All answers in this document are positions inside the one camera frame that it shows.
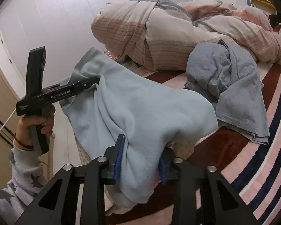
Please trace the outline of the person's left hand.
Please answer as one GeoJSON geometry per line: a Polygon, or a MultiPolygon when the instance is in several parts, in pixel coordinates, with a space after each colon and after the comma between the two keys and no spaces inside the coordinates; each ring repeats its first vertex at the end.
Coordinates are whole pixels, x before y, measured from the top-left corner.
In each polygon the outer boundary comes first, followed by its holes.
{"type": "Polygon", "coordinates": [[[20,118],[14,136],[14,147],[32,151],[42,141],[46,142],[46,137],[53,133],[55,110],[55,107],[50,105],[48,116],[25,115],[20,118]]]}

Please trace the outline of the grey star-pattern sleeve forearm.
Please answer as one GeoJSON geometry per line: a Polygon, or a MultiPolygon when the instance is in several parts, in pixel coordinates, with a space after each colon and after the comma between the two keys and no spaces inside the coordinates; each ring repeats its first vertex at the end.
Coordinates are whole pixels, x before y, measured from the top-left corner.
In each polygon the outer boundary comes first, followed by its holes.
{"type": "Polygon", "coordinates": [[[6,188],[0,189],[0,219],[4,224],[15,224],[47,181],[35,151],[14,146],[9,162],[12,178],[6,188]]]}

